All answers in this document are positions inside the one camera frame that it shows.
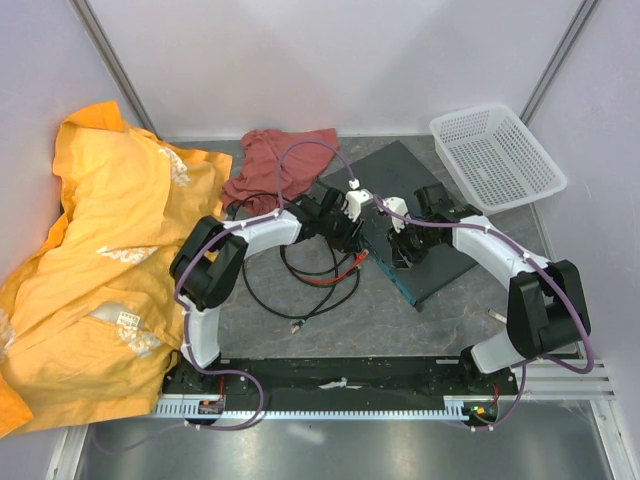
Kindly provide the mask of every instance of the cable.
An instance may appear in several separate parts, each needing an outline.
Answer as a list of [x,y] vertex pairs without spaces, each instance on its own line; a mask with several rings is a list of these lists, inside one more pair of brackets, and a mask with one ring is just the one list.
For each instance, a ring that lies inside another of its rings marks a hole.
[[[270,193],[270,192],[254,193],[253,195],[250,195],[250,196],[248,196],[247,198],[245,198],[245,199],[243,199],[241,201],[234,202],[234,205],[237,205],[238,209],[240,209],[247,203],[247,201],[249,201],[252,198],[259,197],[259,196],[276,197],[277,195],[275,193]],[[286,201],[287,203],[292,203],[291,200],[288,200],[286,198],[284,198],[284,201]],[[231,217],[232,220],[236,219],[237,213],[238,213],[238,210],[236,210],[232,214],[232,217]],[[317,317],[319,315],[322,315],[324,313],[327,313],[327,312],[333,310],[334,308],[339,307],[344,302],[346,302],[349,298],[351,298],[351,296],[353,296],[353,294],[355,294],[356,290],[358,289],[358,286],[360,284],[360,272],[359,272],[359,270],[356,271],[356,281],[355,281],[352,289],[349,291],[349,293],[347,293],[347,295],[345,297],[343,297],[342,299],[340,299],[339,301],[337,301],[333,305],[331,305],[329,307],[326,307],[324,309],[321,309],[330,300],[331,296],[335,292],[336,285],[338,283],[342,282],[351,273],[353,273],[354,270],[358,267],[358,265],[362,262],[362,260],[364,260],[364,256],[362,258],[360,258],[360,257],[355,257],[355,255],[353,255],[354,256],[353,265],[351,265],[351,267],[346,272],[344,272],[343,274],[340,274],[339,267],[348,258],[350,258],[352,255],[351,254],[347,254],[338,262],[337,259],[336,259],[335,253],[333,252],[333,249],[331,248],[331,245],[329,244],[328,241],[327,241],[327,246],[329,247],[329,253],[331,254],[331,257],[333,259],[333,267],[330,268],[330,269],[324,270],[322,272],[305,272],[305,271],[302,271],[302,270],[299,270],[299,269],[293,267],[287,261],[287,258],[286,258],[286,247],[284,245],[280,247],[280,258],[282,259],[282,262],[284,263],[284,265],[287,268],[287,270],[289,271],[289,273],[294,278],[296,278],[298,281],[304,283],[305,285],[309,285],[311,287],[329,288],[329,292],[327,293],[327,295],[325,295],[325,297],[322,300],[320,300],[320,303],[318,305],[316,305],[313,308],[313,310],[311,310],[306,315],[288,315],[286,313],[279,312],[279,311],[269,307],[266,303],[264,303],[257,296],[255,291],[251,287],[251,284],[249,283],[249,279],[248,279],[248,276],[247,276],[247,262],[248,261],[245,261],[242,264],[242,278],[243,278],[244,283],[245,283],[245,285],[247,287],[247,291],[249,292],[249,295],[251,295],[251,297],[256,301],[256,303],[258,305],[260,305],[262,308],[264,308],[269,313],[271,313],[273,315],[276,315],[278,317],[287,319],[287,320],[298,320],[298,322],[294,323],[293,326],[292,326],[292,330],[291,330],[292,333],[296,333],[307,322],[307,320],[309,320],[310,318]],[[329,273],[333,273],[333,275],[334,275],[333,279],[329,279],[329,280],[314,280],[314,279],[308,279],[308,278],[304,278],[304,277],[300,276],[300,275],[320,276],[320,275],[326,275],[326,274],[329,274]]]
[[193,347],[191,346],[191,337],[189,335],[189,318],[191,316],[191,307],[187,303],[185,303],[185,302],[183,302],[181,300],[180,292],[182,291],[182,288],[184,287],[184,283],[185,283],[186,279],[189,277],[189,275],[191,274],[191,272],[195,268],[195,266],[198,263],[198,261],[200,261],[200,259],[205,255],[205,253],[207,253],[209,251],[209,249],[211,249],[222,238],[224,238],[226,235],[229,235],[229,234],[231,234],[231,233],[233,233],[233,232],[235,232],[237,230],[241,230],[242,228],[251,227],[253,225],[259,225],[261,223],[274,220],[276,218],[277,218],[276,215],[268,215],[268,216],[265,216],[265,217],[262,217],[262,218],[256,218],[254,220],[248,220],[246,223],[233,225],[233,226],[231,226],[229,228],[226,228],[226,229],[222,230],[220,233],[215,235],[211,240],[209,240],[198,251],[198,253],[193,257],[191,262],[189,262],[189,265],[187,265],[187,268],[185,268],[183,274],[180,276],[180,279],[176,283],[176,290],[175,290],[173,298],[185,310],[185,314],[184,314],[184,345],[187,347],[187,353],[189,355],[190,363],[193,365],[193,367],[196,369],[196,371],[198,373],[201,373],[202,375],[212,375],[212,376],[218,376],[218,375],[240,375],[240,376],[244,376],[245,378],[247,378],[249,381],[251,381],[256,386],[256,388],[258,389],[258,394],[260,396],[259,403],[258,403],[258,408],[256,408],[256,411],[251,416],[251,418],[249,418],[248,420],[246,420],[246,421],[244,421],[244,422],[242,422],[242,423],[240,423],[238,425],[231,425],[231,426],[215,426],[215,425],[197,425],[196,426],[196,425],[193,425],[193,424],[189,424],[189,426],[192,426],[192,427],[194,427],[194,428],[196,428],[198,430],[203,428],[205,430],[235,431],[235,430],[242,430],[244,428],[250,427],[258,419],[258,417],[260,416],[260,414],[262,413],[262,410],[264,408],[264,391],[262,389],[262,385],[260,385],[260,382],[253,375],[251,375],[248,372],[244,372],[242,370],[232,370],[232,369],[228,369],[228,370],[206,370],[206,369],[202,368],[200,365],[198,365],[198,363],[195,360],[195,355],[193,354]]
[[142,440],[132,443],[128,447],[121,448],[120,450],[111,450],[101,445],[100,442],[98,441],[95,425],[91,428],[91,433],[89,434],[89,438],[92,441],[92,443],[96,446],[98,451],[100,451],[100,453],[103,453],[105,455],[122,455],[123,453],[130,452],[134,448],[138,448],[140,445],[147,443],[148,441],[153,440],[155,438],[158,438],[159,436],[164,435],[165,433],[171,430],[175,430],[178,427],[184,427],[184,426],[185,426],[184,422],[172,423],[171,425],[161,428],[156,433],[152,433],[151,435],[143,438]]
[[491,405],[489,405],[489,408],[493,407],[494,405],[497,405],[499,398],[500,398],[500,390],[498,389],[498,384],[494,383],[493,384],[493,401],[491,402]]
[[[543,358],[546,358],[548,360],[551,360],[555,363],[557,363],[558,365],[566,368],[567,370],[571,370],[572,372],[575,373],[579,373],[582,375],[586,375],[587,373],[591,372],[593,370],[593,366],[595,363],[594,360],[594,353],[593,353],[593,348],[591,347],[591,342],[589,341],[589,335],[587,334],[587,331],[584,328],[584,325],[582,325],[582,321],[580,320],[580,315],[578,315],[578,312],[576,311],[575,307],[573,306],[573,304],[571,303],[571,300],[569,299],[569,297],[567,297],[567,294],[564,293],[564,291],[562,290],[562,288],[560,288],[560,286],[555,282],[555,280],[553,280],[553,278],[551,278],[549,276],[549,274],[547,272],[545,272],[542,267],[540,265],[538,265],[536,262],[534,262],[531,257],[530,254],[528,252],[526,252],[522,247],[520,247],[520,245],[518,245],[516,242],[514,242],[511,238],[509,238],[507,235],[505,235],[504,233],[494,229],[494,228],[485,228],[484,226],[481,225],[474,225],[472,223],[435,223],[435,222],[424,222],[421,220],[415,220],[411,217],[408,216],[402,216],[399,215],[397,213],[395,213],[394,211],[388,209],[385,205],[384,205],[384,201],[382,200],[382,198],[379,195],[374,195],[373,196],[376,205],[378,206],[378,208],[380,210],[382,210],[383,212],[385,212],[387,215],[390,215],[394,218],[398,218],[400,220],[402,220],[405,223],[411,223],[413,225],[418,225],[420,227],[428,227],[428,228],[469,228],[472,230],[480,230],[483,231],[485,233],[489,233],[491,235],[493,235],[494,237],[497,237],[498,239],[500,239],[502,242],[504,242],[507,246],[509,246],[514,252],[516,252],[518,255],[520,255],[531,267],[533,267],[533,269],[540,275],[540,277],[551,287],[551,289],[555,292],[556,295],[558,295],[558,297],[560,298],[560,301],[562,301],[563,305],[565,306],[565,308],[567,309],[567,311],[569,312],[569,315],[571,316],[571,319],[573,320],[573,323],[576,326],[576,329],[578,330],[578,333],[580,335],[580,340],[582,340],[582,343],[584,344],[584,348],[585,348],[585,353],[586,353],[586,357],[587,357],[587,364],[585,365],[584,368],[579,368],[579,367],[575,367],[573,365],[570,365],[558,358],[555,358],[552,355],[543,355]],[[521,362],[521,363],[530,363],[533,360],[528,360],[525,362]]]
[[520,400],[522,399],[522,394],[524,393],[524,385],[525,385],[525,383],[527,381],[527,366],[526,365],[522,365],[521,368],[522,368],[522,378],[520,379],[520,388],[518,389],[518,394],[516,395],[515,400],[513,401],[511,406],[509,407],[509,410],[507,410],[507,413],[505,413],[501,418],[498,418],[491,425],[487,425],[486,427],[474,427],[475,431],[477,431],[477,430],[492,431],[495,427],[497,427],[498,425],[504,423],[513,414],[513,412],[515,411],[516,407],[520,403]]
[[486,418],[482,418],[478,412],[471,412],[471,415],[473,415],[475,418],[477,418],[478,420],[480,420],[481,422],[487,424],[487,425],[494,425],[498,419],[500,418],[500,405],[498,403],[496,403],[496,415],[495,415],[495,420],[491,421],[491,420],[487,420]]
[[[336,258],[335,258],[335,254],[333,253],[333,249],[331,249],[331,247],[329,247],[329,248],[330,248],[330,252],[332,254],[332,258],[334,259],[334,262],[335,262]],[[338,300],[336,303],[334,303],[333,305],[330,305],[329,307],[326,307],[324,309],[320,309],[322,306],[324,306],[329,301],[331,295],[335,291],[335,287],[336,287],[337,284],[326,286],[326,287],[322,287],[321,286],[320,288],[329,288],[330,290],[329,290],[329,293],[320,301],[320,303],[318,305],[316,305],[316,307],[313,310],[311,310],[306,315],[289,315],[289,314],[279,312],[279,311],[274,310],[273,308],[269,307],[267,304],[265,304],[256,295],[256,293],[253,291],[253,288],[251,287],[251,284],[248,281],[245,265],[246,265],[246,262],[245,262],[245,264],[242,265],[242,277],[244,279],[245,285],[247,286],[247,291],[249,292],[249,295],[251,295],[251,297],[256,301],[256,303],[258,305],[260,305],[262,308],[264,308],[265,310],[267,310],[269,313],[272,313],[273,315],[276,315],[278,317],[281,317],[281,318],[284,318],[284,319],[287,319],[287,320],[300,320],[302,322],[302,325],[304,325],[309,318],[317,317],[317,316],[322,315],[324,313],[327,313],[327,312],[329,312],[329,311],[331,311],[331,310],[333,310],[335,308],[338,308],[340,305],[342,305],[344,302],[349,300],[349,298],[351,298],[355,294],[355,292],[358,289],[358,286],[360,284],[360,270],[356,270],[355,271],[356,272],[356,280],[355,280],[355,282],[353,284],[353,287],[351,288],[349,293],[347,293],[343,298]],[[337,271],[337,267],[340,265],[340,262],[334,263],[334,265],[336,265],[334,267],[334,270]],[[298,280],[302,281],[301,277],[298,277],[294,273],[292,273],[292,275],[295,278],[297,278]]]
[[276,165],[276,187],[278,190],[278,202],[280,203],[280,209],[278,210],[278,213],[282,213],[282,211],[284,210],[284,198],[282,197],[282,162],[284,162],[284,159],[287,157],[287,155],[289,155],[289,152],[291,150],[293,150],[294,148],[300,145],[308,145],[308,144],[322,145],[323,147],[331,150],[335,154],[335,156],[338,157],[340,160],[342,160],[342,163],[344,163],[344,166],[347,169],[347,172],[349,172],[349,178],[351,179],[351,181],[357,182],[356,176],[353,173],[353,170],[351,169],[351,165],[349,165],[349,162],[347,162],[347,159],[344,158],[342,154],[338,151],[338,149],[335,148],[333,145],[329,145],[327,142],[323,142],[322,140],[300,140],[298,142],[294,142],[291,145],[289,145],[289,147],[287,147],[287,149],[284,152],[282,152],[282,155],[280,155],[280,157],[278,157],[278,164]]
[[[185,422],[185,424],[187,424],[188,426],[192,426],[194,428],[197,428],[198,430],[200,428],[205,428],[208,430],[240,430],[243,428],[247,428],[249,426],[252,426],[254,424],[254,422],[258,419],[260,413],[262,412],[263,408],[264,408],[264,391],[262,389],[262,385],[260,385],[260,382],[258,382],[258,380],[253,377],[251,374],[247,373],[247,372],[243,372],[243,371],[239,371],[239,370],[205,370],[202,367],[200,367],[196,361],[195,361],[195,356],[193,354],[193,348],[191,346],[191,340],[190,340],[190,336],[189,336],[189,319],[190,319],[190,306],[188,304],[186,304],[185,302],[183,302],[180,299],[180,292],[182,291],[182,288],[184,286],[185,280],[187,279],[187,277],[191,274],[191,272],[193,271],[195,265],[198,263],[198,261],[205,255],[205,253],[213,246],[215,245],[220,239],[222,239],[225,235],[228,235],[236,230],[239,230],[241,228],[244,228],[245,226],[252,226],[252,225],[257,225],[263,222],[267,222],[267,221],[271,221],[276,219],[280,213],[282,213],[282,211],[284,210],[285,207],[285,199],[283,197],[283,193],[282,193],[282,163],[284,162],[285,157],[289,154],[289,152],[299,146],[299,145],[303,145],[303,144],[318,144],[318,145],[322,145],[326,148],[328,148],[329,150],[333,151],[334,154],[336,156],[338,156],[338,158],[340,158],[340,160],[342,160],[342,162],[344,163],[349,176],[351,178],[351,181],[357,184],[357,180],[355,178],[355,175],[353,173],[353,170],[351,169],[351,166],[349,165],[349,163],[346,161],[346,159],[342,156],[342,154],[340,152],[338,152],[338,150],[336,148],[334,148],[333,146],[319,141],[319,140],[303,140],[303,141],[299,141],[299,142],[295,142],[293,144],[291,144],[283,153],[282,155],[280,155],[280,157],[278,158],[278,163],[277,163],[277,168],[276,168],[276,185],[277,185],[277,195],[278,195],[278,203],[279,203],[279,209],[278,209],[278,214],[275,215],[270,215],[270,216],[265,216],[263,218],[259,218],[256,220],[249,220],[244,224],[238,224],[238,225],[234,225],[233,227],[229,227],[228,229],[222,230],[219,234],[215,235],[209,242],[207,242],[206,245],[204,245],[200,251],[195,255],[195,257],[191,260],[191,262],[189,263],[189,265],[187,266],[187,268],[185,269],[184,273],[182,274],[182,276],[180,277],[180,279],[178,280],[177,284],[176,284],[176,290],[174,293],[174,298],[176,300],[176,302],[181,305],[184,309],[185,309],[185,315],[184,315],[184,344],[187,347],[187,353],[189,355],[189,359],[190,362],[193,364],[194,368],[201,374],[203,375],[244,375],[246,378],[248,378],[251,382],[253,382],[256,386],[256,388],[258,389],[258,393],[260,396],[260,400],[259,400],[259,404],[258,407],[254,413],[254,415],[252,415],[251,418],[249,418],[247,421],[242,422],[239,425],[233,425],[233,426],[229,426],[229,427],[223,427],[223,426],[207,426],[207,425],[193,425],[190,424],[188,422]],[[549,360],[552,360],[553,362],[557,363],[558,365],[561,365],[573,372],[576,373],[589,373],[592,369],[593,369],[593,365],[594,365],[594,354],[593,354],[593,349],[591,348],[591,344],[589,342],[589,338],[588,335],[584,329],[584,326],[582,325],[582,322],[580,321],[580,317],[578,315],[578,313],[576,312],[575,308],[573,307],[573,305],[571,304],[570,299],[567,297],[567,295],[564,293],[564,291],[562,291],[562,289],[560,288],[560,286],[542,269],[542,267],[540,267],[536,262],[534,262],[530,257],[529,254],[527,252],[525,252],[517,243],[515,243],[513,240],[511,240],[509,237],[507,237],[506,235],[504,235],[501,232],[498,232],[494,229],[485,229],[481,226],[478,225],[473,225],[473,224],[463,224],[463,223],[430,223],[430,222],[423,222],[423,221],[418,221],[418,220],[414,220],[410,217],[403,217],[401,215],[396,214],[395,212],[389,210],[388,208],[386,208],[384,206],[384,203],[382,201],[382,199],[380,198],[379,195],[375,195],[374,196],[375,202],[378,206],[378,208],[382,211],[384,211],[385,213],[387,213],[388,215],[395,217],[395,218],[399,218],[400,220],[403,220],[406,223],[412,223],[414,225],[418,225],[418,226],[423,226],[423,227],[428,227],[428,228],[471,228],[471,229],[475,229],[475,230],[485,230],[485,233],[491,233],[492,235],[496,236],[497,238],[499,238],[500,240],[502,240],[505,244],[507,244],[509,247],[511,247],[516,253],[518,253],[519,255],[521,255],[525,261],[531,265],[531,267],[536,270],[536,272],[540,275],[540,277],[545,280],[546,283],[549,284],[549,286],[551,287],[551,289],[558,295],[558,297],[560,298],[560,300],[562,301],[562,303],[565,305],[565,307],[567,308],[567,310],[569,311],[569,314],[571,315],[576,328],[578,329],[578,332],[580,334],[580,338],[585,346],[585,352],[586,352],[586,356],[587,356],[587,365],[585,368],[577,368],[574,367],[573,365],[569,365],[566,362],[563,362],[560,359],[557,359],[555,357],[552,357],[550,355],[545,355],[545,358],[548,358]],[[356,275],[357,275],[357,280],[356,280],[356,287],[357,288],[357,284],[359,282],[359,270],[356,270]],[[345,297],[341,302],[338,302],[336,305],[332,306],[331,308],[335,308],[338,304],[346,301],[346,299],[355,291],[354,290],[347,296]],[[522,394],[524,393],[524,387],[525,387],[525,382],[526,382],[526,364],[522,363],[521,365],[522,368],[522,379],[520,382],[520,389],[518,390],[518,394],[513,402],[513,404],[511,405],[511,407],[509,408],[509,410],[507,411],[507,413],[500,419],[498,419],[493,425],[488,425],[486,427],[474,427],[476,430],[493,430],[494,427],[500,425],[501,423],[503,423],[504,421],[506,421],[513,413],[513,411],[515,410],[516,406],[520,403],[520,400],[522,398]],[[159,432],[156,432],[155,434],[147,437],[146,439],[143,439],[129,447],[126,447],[125,449],[121,450],[121,453],[127,452],[133,448],[136,448],[139,445],[142,445],[143,443],[158,437],[159,435],[162,435],[163,433],[172,430],[174,428],[177,428],[178,426],[180,426],[181,424],[174,424],[174,425],[170,425],[169,427],[166,427],[162,430],[160,430]],[[94,443],[98,446],[98,443],[95,439],[95,435],[92,435],[92,437],[94,438]],[[111,451],[107,451],[106,449],[104,449],[103,447],[100,448],[101,446],[98,446],[98,448],[103,451],[104,453],[107,452],[111,452]]]

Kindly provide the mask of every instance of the black cable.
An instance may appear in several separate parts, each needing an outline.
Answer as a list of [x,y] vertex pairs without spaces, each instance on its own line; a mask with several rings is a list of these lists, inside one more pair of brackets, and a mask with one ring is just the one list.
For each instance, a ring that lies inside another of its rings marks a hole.
[[[232,220],[235,220],[236,215],[238,213],[238,210],[240,208],[242,208],[247,201],[251,200],[252,198],[256,198],[259,196],[264,196],[264,195],[268,195],[268,196],[272,196],[272,197],[276,197],[277,195],[274,193],[267,193],[267,192],[260,192],[260,193],[254,193],[250,196],[248,196],[247,198],[243,199],[240,202],[237,202],[237,209],[236,211],[233,213],[232,215]],[[290,200],[285,198],[285,201],[288,203],[291,203]],[[300,275],[308,275],[308,276],[321,276],[321,275],[326,275],[329,273],[334,274],[335,277],[338,277],[338,275],[340,275],[340,271],[339,268],[342,264],[344,264],[347,259],[349,257],[353,257],[354,261],[357,258],[355,254],[347,254],[345,255],[340,261],[338,261],[338,259],[336,258],[335,252],[333,251],[333,248],[331,248],[331,245],[329,244],[329,242],[327,241],[327,246],[329,247],[329,252],[331,253],[331,258],[333,260],[333,267],[329,268],[327,270],[324,270],[322,272],[306,272],[304,270],[300,270],[298,268],[295,268],[294,266],[292,266],[286,258],[286,248],[284,246],[280,247],[280,258],[282,259],[282,262],[284,263],[285,267],[287,268],[287,270],[289,271],[289,273],[298,281],[304,283],[305,285],[308,285],[310,287],[314,287],[314,288],[328,288],[329,292],[324,296],[324,298],[320,301],[320,303],[318,303],[318,305],[316,305],[309,313],[307,313],[306,315],[288,315],[286,313],[283,312],[279,312],[271,307],[269,307],[267,304],[265,304],[262,300],[260,300],[260,298],[258,298],[258,296],[256,295],[256,293],[253,291],[253,289],[251,288],[251,285],[249,283],[249,280],[247,278],[247,262],[243,262],[242,264],[242,278],[244,280],[245,285],[247,286],[247,291],[249,292],[249,295],[251,295],[251,297],[256,301],[256,303],[258,305],[260,305],[262,308],[264,308],[266,311],[268,311],[269,313],[276,315],[278,317],[281,318],[285,318],[287,320],[298,320],[298,322],[296,322],[294,324],[294,329],[292,330],[293,332],[297,331],[297,329],[299,329],[300,327],[302,327],[302,325],[304,325],[308,319],[312,318],[312,317],[316,317],[318,315],[322,315],[324,313],[327,313],[331,310],[333,310],[334,308],[339,307],[340,305],[342,305],[344,302],[346,302],[347,300],[349,300],[349,298],[351,298],[356,290],[358,289],[358,286],[360,285],[360,269],[356,268],[353,272],[355,272],[356,275],[356,280],[353,284],[353,287],[351,288],[351,290],[349,291],[349,293],[347,293],[343,298],[341,298],[340,300],[338,300],[336,303],[334,303],[333,305],[326,307],[324,309],[322,309],[322,307],[324,305],[326,305],[326,303],[330,300],[331,296],[333,295],[333,293],[335,292],[336,286],[341,283],[343,280],[345,280],[346,278],[350,277],[351,273],[347,274],[342,280],[330,284],[330,285],[317,285],[314,283],[309,283],[307,282],[304,278],[300,277]]]

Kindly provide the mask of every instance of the dark gray mat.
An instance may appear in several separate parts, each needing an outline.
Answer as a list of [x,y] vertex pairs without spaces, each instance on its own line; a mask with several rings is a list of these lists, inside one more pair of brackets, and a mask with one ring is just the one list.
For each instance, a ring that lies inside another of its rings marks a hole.
[[[351,168],[362,188],[383,198],[403,198],[409,213],[416,217],[419,216],[420,207],[413,192],[440,183],[400,140],[354,162]],[[346,191],[348,180],[349,174],[343,168],[322,178],[322,183]],[[375,205],[365,207],[361,218],[365,221],[363,235],[382,271],[418,310],[421,310],[422,302],[429,296],[475,265],[467,255],[441,244],[431,248],[420,264],[410,269],[395,268],[387,240],[391,219],[380,216]]]

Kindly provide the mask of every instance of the red cloth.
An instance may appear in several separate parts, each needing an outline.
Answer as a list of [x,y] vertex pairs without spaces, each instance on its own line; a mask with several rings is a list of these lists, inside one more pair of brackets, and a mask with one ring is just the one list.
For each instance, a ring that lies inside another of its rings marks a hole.
[[[239,203],[255,193],[277,193],[276,166],[278,157],[289,145],[300,140],[322,140],[338,148],[338,137],[333,128],[307,133],[285,133],[280,130],[252,130],[242,137],[245,161],[237,177],[222,187],[224,209]],[[306,192],[315,179],[327,168],[333,152],[322,145],[300,145],[291,150],[282,165],[282,191],[285,198],[293,199]],[[262,195],[252,198],[244,209],[250,215],[269,213],[278,206],[277,197]]]

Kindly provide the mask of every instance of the white plastic basket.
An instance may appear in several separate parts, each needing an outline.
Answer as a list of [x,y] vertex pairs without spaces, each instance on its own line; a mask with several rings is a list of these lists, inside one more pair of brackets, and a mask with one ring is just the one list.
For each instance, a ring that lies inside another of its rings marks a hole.
[[434,118],[436,152],[470,204],[486,215],[567,186],[549,154],[515,113],[486,105]]

